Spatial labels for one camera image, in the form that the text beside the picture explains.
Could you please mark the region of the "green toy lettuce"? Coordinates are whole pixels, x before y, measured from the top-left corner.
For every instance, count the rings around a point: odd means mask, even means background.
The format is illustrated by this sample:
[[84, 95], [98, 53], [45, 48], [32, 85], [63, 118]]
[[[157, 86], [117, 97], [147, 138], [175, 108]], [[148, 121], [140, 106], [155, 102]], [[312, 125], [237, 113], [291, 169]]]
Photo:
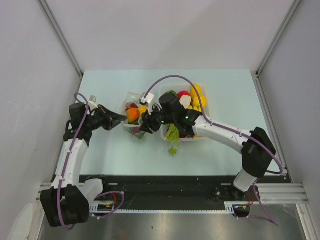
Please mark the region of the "green toy lettuce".
[[124, 130], [133, 138], [143, 141], [146, 138], [146, 132], [140, 129], [138, 124], [124, 124]]

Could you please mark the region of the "yellow toy pear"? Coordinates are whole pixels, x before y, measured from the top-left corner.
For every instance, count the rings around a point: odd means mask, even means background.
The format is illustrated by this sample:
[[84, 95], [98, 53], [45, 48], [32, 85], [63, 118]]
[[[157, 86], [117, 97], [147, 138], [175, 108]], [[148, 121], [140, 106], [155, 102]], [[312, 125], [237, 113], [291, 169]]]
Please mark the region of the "yellow toy pear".
[[138, 108], [138, 110], [139, 110], [140, 115], [142, 115], [142, 114], [144, 114], [144, 113], [148, 110], [148, 107], [145, 106], [145, 105], [141, 105], [141, 106]]

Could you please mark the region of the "clear zip top bag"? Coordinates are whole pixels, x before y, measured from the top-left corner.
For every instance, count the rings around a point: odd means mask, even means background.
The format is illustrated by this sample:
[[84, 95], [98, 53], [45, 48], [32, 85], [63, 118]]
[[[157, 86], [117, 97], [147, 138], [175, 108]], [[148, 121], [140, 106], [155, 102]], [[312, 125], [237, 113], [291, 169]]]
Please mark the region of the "clear zip top bag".
[[121, 122], [122, 128], [132, 139], [144, 141], [146, 132], [141, 130], [142, 115], [147, 111], [147, 107], [139, 102], [140, 94], [128, 92], [120, 105], [120, 113], [127, 117]]

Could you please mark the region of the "green orange toy mango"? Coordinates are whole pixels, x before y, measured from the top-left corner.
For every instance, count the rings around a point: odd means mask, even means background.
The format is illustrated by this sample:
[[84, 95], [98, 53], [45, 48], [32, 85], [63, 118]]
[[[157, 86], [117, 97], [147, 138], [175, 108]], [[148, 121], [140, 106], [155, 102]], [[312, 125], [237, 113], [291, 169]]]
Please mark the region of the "green orange toy mango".
[[135, 123], [140, 118], [140, 112], [138, 108], [132, 107], [126, 111], [128, 124]]

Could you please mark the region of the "dark red toy apple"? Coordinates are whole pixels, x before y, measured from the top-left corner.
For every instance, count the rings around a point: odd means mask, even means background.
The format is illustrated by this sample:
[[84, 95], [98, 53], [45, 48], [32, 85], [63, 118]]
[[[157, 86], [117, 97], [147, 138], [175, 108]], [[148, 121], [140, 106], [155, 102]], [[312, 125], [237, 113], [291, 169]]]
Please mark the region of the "dark red toy apple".
[[131, 134], [132, 134], [133, 136], [139, 135], [139, 134], [141, 133], [141, 130], [140, 130], [140, 127], [139, 127], [139, 126], [132, 127], [131, 129], [132, 129]]

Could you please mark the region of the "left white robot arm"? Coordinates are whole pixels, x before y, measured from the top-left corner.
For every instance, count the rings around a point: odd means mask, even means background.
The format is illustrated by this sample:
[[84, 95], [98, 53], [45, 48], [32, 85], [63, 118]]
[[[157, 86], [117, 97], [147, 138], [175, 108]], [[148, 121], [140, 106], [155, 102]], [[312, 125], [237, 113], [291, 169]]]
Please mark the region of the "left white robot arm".
[[102, 179], [89, 179], [80, 186], [80, 171], [93, 131], [111, 131], [127, 119], [93, 102], [70, 105], [69, 116], [60, 155], [63, 162], [57, 167], [50, 188], [40, 194], [47, 221], [53, 228], [87, 222], [95, 198], [105, 200], [110, 196], [111, 188]]

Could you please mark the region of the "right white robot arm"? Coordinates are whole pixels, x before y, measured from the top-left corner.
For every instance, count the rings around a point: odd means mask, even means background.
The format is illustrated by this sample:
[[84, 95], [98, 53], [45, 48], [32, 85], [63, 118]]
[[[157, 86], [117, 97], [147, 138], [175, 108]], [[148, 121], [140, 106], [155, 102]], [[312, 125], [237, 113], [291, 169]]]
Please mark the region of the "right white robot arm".
[[185, 136], [208, 138], [232, 148], [241, 154], [242, 168], [230, 188], [230, 194], [237, 201], [247, 197], [250, 187], [265, 175], [276, 154], [266, 131], [259, 127], [253, 131], [239, 130], [213, 121], [202, 112], [186, 109], [171, 92], [160, 97], [159, 105], [154, 101], [151, 93], [140, 97], [139, 102], [147, 106], [140, 129], [153, 134], [162, 125], [174, 125]]

